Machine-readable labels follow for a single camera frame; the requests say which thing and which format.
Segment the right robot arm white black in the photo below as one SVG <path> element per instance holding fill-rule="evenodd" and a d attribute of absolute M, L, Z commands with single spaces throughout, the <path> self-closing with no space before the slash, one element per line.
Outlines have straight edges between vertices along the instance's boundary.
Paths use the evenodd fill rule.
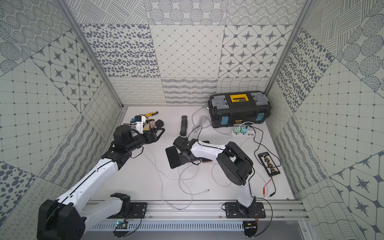
<path fill-rule="evenodd" d="M 237 202 L 241 206 L 250 208 L 256 201 L 249 184 L 255 172 L 254 164 L 236 143 L 213 145 L 198 139 L 177 137 L 173 146 L 166 148 L 166 154 L 171 169 L 186 163 L 217 163 L 230 182 L 239 186 Z"/>

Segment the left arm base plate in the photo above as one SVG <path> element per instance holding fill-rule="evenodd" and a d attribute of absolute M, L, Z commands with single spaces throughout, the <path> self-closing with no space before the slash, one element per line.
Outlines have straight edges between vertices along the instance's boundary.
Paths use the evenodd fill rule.
<path fill-rule="evenodd" d="M 146 202 L 130 202 L 123 204 L 119 213 L 108 217 L 108 219 L 144 219 L 147 211 L 148 203 Z"/>

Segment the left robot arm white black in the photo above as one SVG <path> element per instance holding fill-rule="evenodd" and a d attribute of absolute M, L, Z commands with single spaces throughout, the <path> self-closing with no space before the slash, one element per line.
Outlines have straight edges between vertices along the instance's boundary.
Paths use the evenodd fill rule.
<path fill-rule="evenodd" d="M 97 190 L 117 173 L 132 156 L 132 152 L 144 145 L 157 142 L 164 133 L 161 120 L 139 132 L 129 125 L 121 125 L 114 132 L 114 140 L 95 167 L 77 184 L 56 200 L 46 200 L 39 208 L 37 239 L 79 240 L 83 234 L 99 222 L 113 216 L 126 218 L 132 215 L 131 197 L 114 193 L 110 199 L 85 209 Z"/>

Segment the blue case phone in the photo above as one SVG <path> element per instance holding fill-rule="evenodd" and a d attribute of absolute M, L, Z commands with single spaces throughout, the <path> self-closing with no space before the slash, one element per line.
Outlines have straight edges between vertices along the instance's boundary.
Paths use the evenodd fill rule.
<path fill-rule="evenodd" d="M 175 169 L 182 165 L 178 150 L 175 146 L 166 148 L 166 155 L 171 169 Z"/>

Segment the pink case phone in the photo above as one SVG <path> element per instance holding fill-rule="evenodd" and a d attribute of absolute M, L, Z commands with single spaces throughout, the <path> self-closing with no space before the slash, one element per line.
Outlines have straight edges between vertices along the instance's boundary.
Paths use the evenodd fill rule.
<path fill-rule="evenodd" d="M 201 158 L 201 161 L 202 161 L 203 163 L 211 163 L 211 162 L 212 162 L 212 160 L 210 160 L 210 159 L 206 159 L 206 158 Z"/>

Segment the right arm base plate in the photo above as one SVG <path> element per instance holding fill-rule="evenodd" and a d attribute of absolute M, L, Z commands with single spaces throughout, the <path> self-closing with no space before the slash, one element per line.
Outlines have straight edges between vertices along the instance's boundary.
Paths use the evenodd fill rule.
<path fill-rule="evenodd" d="M 227 219 L 265 219 L 266 212 L 263 203 L 254 202 L 249 207 L 244 207 L 238 202 L 224 203 Z"/>

